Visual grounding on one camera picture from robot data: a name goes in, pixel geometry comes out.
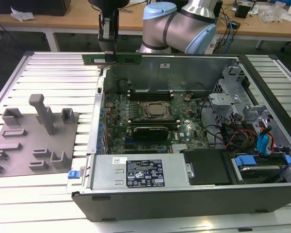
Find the blue latch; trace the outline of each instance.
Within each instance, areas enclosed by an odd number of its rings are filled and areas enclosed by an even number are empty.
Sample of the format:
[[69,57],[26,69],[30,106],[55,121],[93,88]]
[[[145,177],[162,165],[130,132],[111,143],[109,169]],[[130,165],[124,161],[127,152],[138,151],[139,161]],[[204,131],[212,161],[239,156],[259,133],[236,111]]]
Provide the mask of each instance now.
[[266,153],[266,149],[267,149],[267,145],[268,145],[269,140],[270,140],[269,135],[260,134],[258,136],[257,149],[264,157],[269,156],[269,154]]
[[291,164],[291,157],[289,155],[286,154],[285,159],[286,159],[288,164]]
[[235,158],[235,162],[237,166],[257,165],[257,162],[254,159],[253,155],[239,155],[237,158]]
[[80,171],[68,171],[68,179],[78,179],[80,178]]

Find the motherboard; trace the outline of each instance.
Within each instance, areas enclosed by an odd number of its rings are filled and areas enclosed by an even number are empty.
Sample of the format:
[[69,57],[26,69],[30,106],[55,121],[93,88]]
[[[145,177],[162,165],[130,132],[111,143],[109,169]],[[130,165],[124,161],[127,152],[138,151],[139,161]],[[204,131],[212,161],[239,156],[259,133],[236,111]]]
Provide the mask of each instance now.
[[107,91],[104,106],[108,154],[179,153],[209,148],[192,94],[119,95]]

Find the cpu socket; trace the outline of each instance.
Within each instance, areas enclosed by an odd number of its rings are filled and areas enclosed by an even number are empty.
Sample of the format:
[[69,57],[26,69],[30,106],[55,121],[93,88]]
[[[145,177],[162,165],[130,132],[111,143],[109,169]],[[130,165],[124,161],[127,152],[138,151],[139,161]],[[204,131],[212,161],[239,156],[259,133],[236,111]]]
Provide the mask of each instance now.
[[144,108],[144,119],[170,117],[168,103],[147,102],[142,104]]

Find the power supply label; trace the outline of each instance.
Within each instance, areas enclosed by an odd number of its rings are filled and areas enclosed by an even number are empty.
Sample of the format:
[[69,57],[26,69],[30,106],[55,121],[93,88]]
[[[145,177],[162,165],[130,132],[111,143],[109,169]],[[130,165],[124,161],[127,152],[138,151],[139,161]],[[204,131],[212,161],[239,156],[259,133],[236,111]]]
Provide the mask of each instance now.
[[161,160],[127,160],[126,172],[128,188],[165,186]]

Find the floor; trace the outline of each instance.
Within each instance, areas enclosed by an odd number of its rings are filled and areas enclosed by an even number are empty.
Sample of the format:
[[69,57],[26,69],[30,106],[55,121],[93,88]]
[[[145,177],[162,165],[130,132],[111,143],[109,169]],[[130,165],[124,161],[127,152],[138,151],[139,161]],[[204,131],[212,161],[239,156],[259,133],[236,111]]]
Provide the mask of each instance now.
[[[12,36],[2,32],[0,41],[0,91],[14,71],[24,51],[49,51],[49,46],[42,33],[12,32]],[[58,33],[57,38],[61,51],[100,51],[97,35]],[[118,39],[117,50],[135,52],[142,42],[140,36],[122,36]],[[267,41],[261,50],[256,50],[257,41],[235,40],[228,54],[275,54],[291,71],[291,45],[285,52],[280,48],[285,42]]]

